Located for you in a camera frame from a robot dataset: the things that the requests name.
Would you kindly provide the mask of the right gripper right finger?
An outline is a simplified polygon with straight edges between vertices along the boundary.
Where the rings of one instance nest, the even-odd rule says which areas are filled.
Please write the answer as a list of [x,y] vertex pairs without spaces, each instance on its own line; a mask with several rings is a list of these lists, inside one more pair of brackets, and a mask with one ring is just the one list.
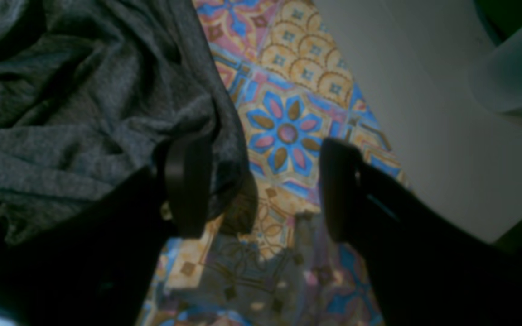
[[522,259],[434,213],[342,139],[322,142],[319,173],[329,236],[365,260],[388,326],[522,326]]

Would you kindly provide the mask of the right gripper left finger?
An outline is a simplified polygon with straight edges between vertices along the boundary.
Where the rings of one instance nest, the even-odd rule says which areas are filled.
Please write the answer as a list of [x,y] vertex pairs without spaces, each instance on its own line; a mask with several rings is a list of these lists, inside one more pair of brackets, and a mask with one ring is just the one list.
[[159,144],[151,163],[54,229],[0,253],[0,326],[131,326],[170,237],[208,216],[209,136]]

